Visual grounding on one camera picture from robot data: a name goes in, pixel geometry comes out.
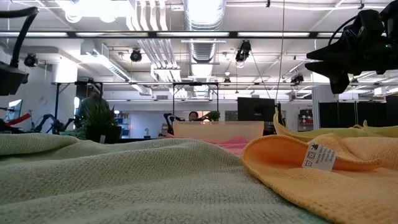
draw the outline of green towel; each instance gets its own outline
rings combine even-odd
[[[0,223],[325,223],[196,140],[0,134]]]

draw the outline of black monitor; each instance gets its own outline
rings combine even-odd
[[[238,98],[239,121],[272,122],[275,114],[275,100],[262,98]]]

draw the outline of person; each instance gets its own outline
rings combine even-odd
[[[196,111],[189,113],[189,121],[196,121],[199,118],[199,114]]]
[[[93,88],[93,90],[91,91],[91,96],[85,98],[80,103],[78,116],[88,116],[90,108],[92,108],[93,105],[97,107],[105,106],[106,109],[109,109],[109,103],[106,100],[102,99],[99,91],[96,88]]]

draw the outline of potted plant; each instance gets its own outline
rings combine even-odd
[[[120,139],[122,128],[114,118],[114,110],[108,109],[105,105],[92,105],[88,108],[84,123],[88,140],[100,142],[103,135],[105,143],[114,144]]]
[[[220,112],[218,111],[211,111],[207,114],[210,121],[218,121],[220,119]]]

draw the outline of computer screen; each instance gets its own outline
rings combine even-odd
[[[16,100],[8,103],[6,122],[19,118],[21,115],[22,100]]]
[[[239,121],[272,122],[275,113],[275,100],[262,98],[238,98]]]

